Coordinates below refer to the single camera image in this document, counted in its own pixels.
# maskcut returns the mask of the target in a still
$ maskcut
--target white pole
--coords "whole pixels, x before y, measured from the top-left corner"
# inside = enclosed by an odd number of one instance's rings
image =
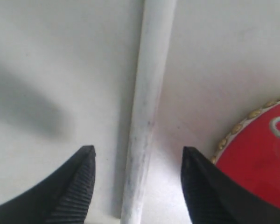
[[[140,224],[176,0],[145,0],[121,224]]]

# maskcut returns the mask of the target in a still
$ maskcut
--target white surface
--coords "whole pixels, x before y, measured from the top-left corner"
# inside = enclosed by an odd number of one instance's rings
[[[140,224],[176,0],[145,0],[121,224]]]
[[[0,203],[94,144],[88,223],[118,223],[141,12],[140,0],[0,0]],[[211,155],[278,95],[280,0],[179,0],[142,223],[189,223],[182,146]]]

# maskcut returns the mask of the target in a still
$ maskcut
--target gold beaded edge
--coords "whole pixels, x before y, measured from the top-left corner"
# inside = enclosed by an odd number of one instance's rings
[[[271,110],[275,106],[280,104],[280,97],[277,100],[271,100],[265,103],[262,107],[251,111],[248,113],[245,119],[243,119],[241,122],[237,123],[231,131],[218,143],[216,152],[211,157],[210,161],[213,164],[216,164],[224,150],[227,148],[227,146],[232,142],[232,140],[250,123],[252,123],[255,119],[257,119],[260,115],[263,113]]]

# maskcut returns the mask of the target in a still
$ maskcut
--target white floor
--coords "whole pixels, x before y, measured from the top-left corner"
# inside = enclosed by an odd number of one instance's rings
[[[87,223],[119,223],[142,4],[0,0],[0,203],[93,144]],[[142,223],[190,223],[182,147],[210,156],[278,95],[280,0],[179,0]]]

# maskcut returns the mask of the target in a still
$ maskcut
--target red object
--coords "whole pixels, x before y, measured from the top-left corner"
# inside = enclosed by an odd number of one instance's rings
[[[278,116],[280,103],[228,141],[216,166],[251,193],[280,208],[280,138],[269,127]]]

